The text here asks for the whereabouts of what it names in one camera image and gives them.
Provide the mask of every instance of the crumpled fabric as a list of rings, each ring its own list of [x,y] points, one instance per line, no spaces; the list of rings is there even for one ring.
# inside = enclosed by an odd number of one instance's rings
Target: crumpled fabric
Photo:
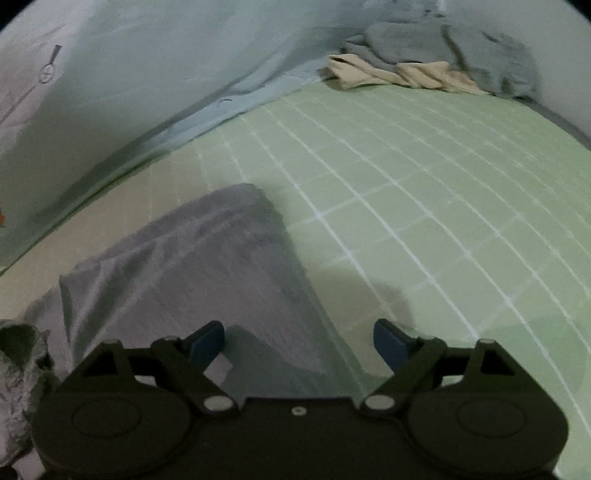
[[[0,466],[30,446],[30,420],[53,382],[46,334],[0,320]]]
[[[535,99],[539,75],[525,45],[510,36],[457,22],[443,14],[378,22],[348,38],[345,53],[380,70],[400,73],[404,63],[445,61],[489,93]]]
[[[488,95],[464,72],[450,70],[446,61],[398,63],[398,73],[377,69],[352,53],[329,55],[329,70],[339,79],[340,87],[349,90],[361,85],[400,85],[411,88]]]

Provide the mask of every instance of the metal screw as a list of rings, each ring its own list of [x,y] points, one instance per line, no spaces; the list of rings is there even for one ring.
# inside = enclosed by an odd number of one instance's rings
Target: metal screw
[[[306,415],[306,413],[308,413],[306,407],[293,407],[291,409],[291,414],[295,415],[296,417],[303,417],[304,415]]]
[[[206,398],[203,401],[203,406],[209,411],[226,411],[234,406],[234,401],[224,395],[214,395],[213,397]]]
[[[370,395],[365,399],[365,405],[371,410],[389,410],[396,402],[387,395]]]

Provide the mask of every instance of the bed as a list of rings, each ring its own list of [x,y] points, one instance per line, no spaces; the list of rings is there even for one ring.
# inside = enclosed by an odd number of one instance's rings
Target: bed
[[[0,317],[178,205],[253,183],[366,372],[389,375],[380,317],[451,345],[495,338],[569,418],[559,473],[591,478],[590,161],[512,100],[315,83],[109,186],[0,277]]]

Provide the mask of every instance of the beige cloth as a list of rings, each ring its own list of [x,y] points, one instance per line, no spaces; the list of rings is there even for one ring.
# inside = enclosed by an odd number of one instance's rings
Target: beige cloth
[[[329,55],[328,68],[340,81],[343,90],[360,85],[396,84],[412,88],[466,92],[474,95],[488,95],[464,72],[449,69],[446,61],[431,63],[397,63],[398,73],[373,67],[353,53]]]

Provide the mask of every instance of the wall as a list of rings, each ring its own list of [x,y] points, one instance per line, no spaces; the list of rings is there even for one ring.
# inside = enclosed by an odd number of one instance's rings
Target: wall
[[[542,79],[540,103],[591,137],[591,22],[565,0],[440,0],[447,13],[525,43]]]
[[[63,35],[72,8],[67,17],[56,2],[94,13]],[[0,35],[0,267],[130,168],[316,79],[346,38],[399,9],[391,0],[34,3]],[[40,83],[56,45],[54,76]]]

